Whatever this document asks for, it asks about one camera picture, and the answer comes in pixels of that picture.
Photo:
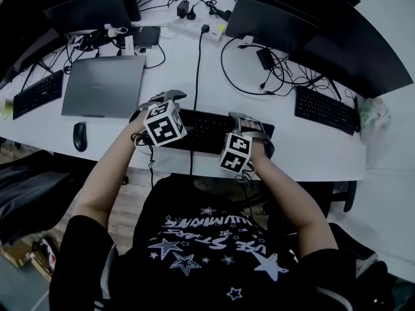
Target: white cube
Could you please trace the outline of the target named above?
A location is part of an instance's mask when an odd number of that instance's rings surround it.
[[[241,173],[251,158],[252,138],[229,133],[219,156],[219,165],[225,170]]]
[[[150,106],[144,126],[156,146],[176,141],[187,135],[176,106],[171,100]]]

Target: white desk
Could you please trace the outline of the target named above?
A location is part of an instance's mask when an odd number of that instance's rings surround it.
[[[190,0],[191,5],[198,0]],[[233,0],[217,0],[220,9],[233,9]],[[146,6],[156,6],[167,0],[154,0]],[[176,16],[176,5],[143,12],[140,25],[166,24]],[[198,16],[209,17],[208,8],[199,4],[195,8]],[[230,38],[223,36],[216,43],[202,41],[202,61],[199,75],[199,94],[197,110],[227,115],[229,111],[240,111],[275,126],[272,141],[276,152],[273,162],[296,181],[349,181],[364,177],[366,147],[361,143],[360,135],[353,137],[336,129],[294,116],[295,91],[285,98],[254,97],[238,92],[225,79],[220,68],[220,50]],[[258,91],[268,73],[263,70],[256,56],[255,48],[236,49],[238,40],[228,46],[224,53],[224,65],[229,77],[241,88]],[[187,98],[180,100],[181,107],[191,109],[195,98],[196,65],[198,59],[198,38],[191,34],[173,32],[167,27],[161,28],[160,45],[167,56],[166,62],[144,72],[141,85],[140,103],[146,102],[152,95],[169,89],[180,89],[187,93]],[[116,55],[113,45],[101,49],[101,56]],[[94,57],[95,52],[85,53],[81,58]],[[52,55],[45,59],[49,64]],[[66,53],[53,67],[53,71],[62,68]],[[154,65],[162,59],[158,48],[147,54],[147,62]],[[302,76],[297,65],[288,62],[294,77]],[[29,85],[35,83],[44,74],[36,67]],[[16,77],[0,91],[0,98],[13,98],[19,93],[27,75]],[[68,76],[64,76],[64,91]],[[267,89],[276,89],[279,82],[274,77],[267,83]],[[351,99],[346,98],[344,87],[337,84],[343,101],[353,107]],[[290,89],[286,84],[279,93]],[[59,152],[75,157],[99,160],[127,124],[122,119],[93,119],[61,116],[63,97],[28,114],[12,120],[9,117],[0,122],[0,136],[52,152]],[[77,152],[73,146],[73,125],[77,122],[87,123],[88,149]],[[130,166],[148,168],[148,148],[137,150]],[[189,173],[189,152],[170,148],[156,148],[154,151],[154,170],[159,172]],[[193,174],[200,176],[232,177],[221,170],[217,155],[195,153]]]

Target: forearm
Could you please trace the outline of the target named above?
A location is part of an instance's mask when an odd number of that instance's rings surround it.
[[[131,135],[138,130],[129,124],[106,151],[88,176],[73,215],[92,217],[105,228],[135,150]]]
[[[254,163],[257,175],[271,190],[285,216],[297,228],[300,255],[319,249],[337,249],[326,218],[314,199],[265,156]]]

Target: black mouse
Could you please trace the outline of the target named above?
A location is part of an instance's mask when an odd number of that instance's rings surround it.
[[[88,147],[86,140],[86,124],[84,122],[76,123],[73,126],[73,146],[79,151],[83,152]]]

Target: person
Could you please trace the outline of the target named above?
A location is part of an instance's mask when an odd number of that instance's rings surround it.
[[[352,310],[355,263],[338,250],[316,202],[254,141],[255,173],[298,230],[299,262],[231,201],[191,179],[157,182],[118,256],[108,219],[144,130],[145,112],[92,170],[65,231],[50,286],[51,310],[135,310],[263,305],[277,310]],[[258,128],[254,122],[243,126]]]

